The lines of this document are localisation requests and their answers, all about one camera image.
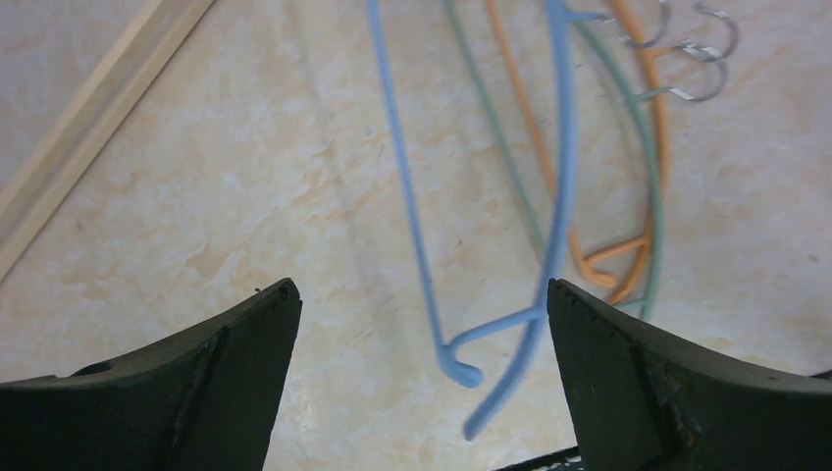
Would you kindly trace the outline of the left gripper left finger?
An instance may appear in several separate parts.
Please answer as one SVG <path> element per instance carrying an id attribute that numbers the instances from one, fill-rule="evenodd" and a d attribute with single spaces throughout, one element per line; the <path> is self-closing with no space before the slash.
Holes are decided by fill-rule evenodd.
<path id="1" fill-rule="evenodd" d="M 260 470 L 301 319 L 291 279 L 67 377 L 1 387 L 5 470 Z"/>

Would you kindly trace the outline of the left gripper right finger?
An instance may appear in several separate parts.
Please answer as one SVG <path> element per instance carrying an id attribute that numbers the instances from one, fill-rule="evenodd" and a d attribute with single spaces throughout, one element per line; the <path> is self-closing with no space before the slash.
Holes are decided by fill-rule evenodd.
<path id="1" fill-rule="evenodd" d="M 553 349 L 589 470 L 827 470 L 831 382 L 716 352 L 551 281 Z"/>

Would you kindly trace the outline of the blue wire hanger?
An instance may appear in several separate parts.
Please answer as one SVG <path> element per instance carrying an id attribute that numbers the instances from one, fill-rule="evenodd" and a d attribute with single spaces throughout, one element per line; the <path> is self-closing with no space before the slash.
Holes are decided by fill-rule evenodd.
<path id="1" fill-rule="evenodd" d="M 494 388 L 462 426 L 464 439 L 471 442 L 483 432 L 523 380 L 534 358 L 547 320 L 548 284 L 550 280 L 559 277 L 567 258 L 567 232 L 574 208 L 578 163 L 578 118 L 575 102 L 575 80 L 571 68 L 569 27 L 581 21 L 584 17 L 581 14 L 571 12 L 562 1 L 546 2 L 549 44 L 558 101 L 558 170 L 549 238 L 534 301 L 524 309 L 474 327 L 457 335 L 451 341 L 445 341 L 442 335 L 441 316 L 434 296 L 433 280 L 424 246 L 415 192 L 410 177 L 408 154 L 397 113 L 390 62 L 387 56 L 378 3 L 375 1 L 367 2 L 366 11 L 376 53 L 394 155 L 400 175 L 409 231 L 415 251 L 419 281 L 431 327 L 434 350 L 442 372 L 464 388 L 474 389 L 478 387 L 484 380 L 482 370 L 459 361 L 456 357 L 458 349 L 471 341 L 494 335 L 517 325 L 525 327 L 511 363 L 494 385 Z"/>

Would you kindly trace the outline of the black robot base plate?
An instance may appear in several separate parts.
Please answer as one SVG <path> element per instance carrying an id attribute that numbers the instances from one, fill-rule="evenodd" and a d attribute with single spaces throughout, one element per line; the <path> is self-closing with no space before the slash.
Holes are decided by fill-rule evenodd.
<path id="1" fill-rule="evenodd" d="M 498 471 L 584 471 L 585 469 L 578 447 L 572 446 L 504 466 Z"/>

